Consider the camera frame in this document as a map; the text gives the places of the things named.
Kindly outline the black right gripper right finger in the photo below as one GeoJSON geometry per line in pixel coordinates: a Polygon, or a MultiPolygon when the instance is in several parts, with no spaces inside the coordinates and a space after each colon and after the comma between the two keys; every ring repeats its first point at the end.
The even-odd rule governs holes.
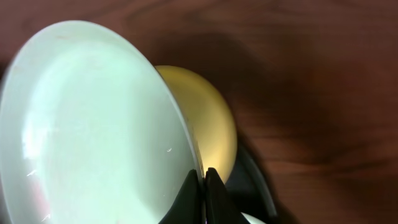
{"type": "Polygon", "coordinates": [[[205,202],[207,224],[249,224],[230,199],[223,181],[212,167],[205,175],[205,202]]]}

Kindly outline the white plate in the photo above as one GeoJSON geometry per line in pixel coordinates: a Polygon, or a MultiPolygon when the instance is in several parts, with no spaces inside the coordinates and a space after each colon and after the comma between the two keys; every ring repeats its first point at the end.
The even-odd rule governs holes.
{"type": "Polygon", "coordinates": [[[253,217],[251,215],[248,215],[246,213],[242,213],[242,215],[245,217],[245,219],[250,223],[250,224],[266,224],[265,222],[263,222],[262,220],[253,217]]]}
{"type": "Polygon", "coordinates": [[[31,37],[1,87],[6,223],[158,223],[203,172],[178,104],[126,39],[87,21],[31,37]]]}

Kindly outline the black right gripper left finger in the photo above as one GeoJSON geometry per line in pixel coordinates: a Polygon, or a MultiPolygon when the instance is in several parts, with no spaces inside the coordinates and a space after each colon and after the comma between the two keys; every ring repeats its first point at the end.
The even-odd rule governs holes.
{"type": "Polygon", "coordinates": [[[171,208],[159,224],[202,224],[203,202],[197,172],[187,174],[171,208]]]}

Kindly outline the yellow plate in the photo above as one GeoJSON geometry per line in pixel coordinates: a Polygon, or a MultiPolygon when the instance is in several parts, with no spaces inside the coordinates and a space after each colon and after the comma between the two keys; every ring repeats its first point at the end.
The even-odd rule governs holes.
{"type": "Polygon", "coordinates": [[[234,118],[221,93],[199,74],[181,67],[156,66],[193,132],[204,170],[216,169],[227,183],[238,150],[234,118]]]}

